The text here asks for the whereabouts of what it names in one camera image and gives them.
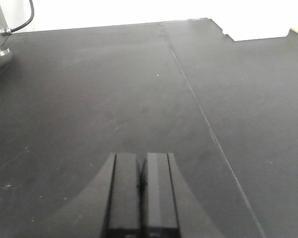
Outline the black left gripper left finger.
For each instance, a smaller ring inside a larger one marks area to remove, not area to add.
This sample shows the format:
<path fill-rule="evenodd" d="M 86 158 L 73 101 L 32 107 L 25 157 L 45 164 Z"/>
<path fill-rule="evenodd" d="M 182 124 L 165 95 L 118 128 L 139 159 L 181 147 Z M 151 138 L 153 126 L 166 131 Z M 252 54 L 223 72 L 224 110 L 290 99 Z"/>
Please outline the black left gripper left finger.
<path fill-rule="evenodd" d="M 112 153 L 82 192 L 19 238 L 139 238 L 140 170 L 135 154 Z"/>

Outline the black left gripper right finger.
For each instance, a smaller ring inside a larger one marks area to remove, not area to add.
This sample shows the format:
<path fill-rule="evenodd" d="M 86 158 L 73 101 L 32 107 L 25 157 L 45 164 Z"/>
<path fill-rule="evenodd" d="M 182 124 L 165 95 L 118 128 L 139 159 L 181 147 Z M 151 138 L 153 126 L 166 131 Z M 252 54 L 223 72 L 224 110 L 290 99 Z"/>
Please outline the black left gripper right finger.
<path fill-rule="evenodd" d="M 145 238 L 222 238 L 199 205 L 171 153 L 148 153 L 142 167 Z"/>

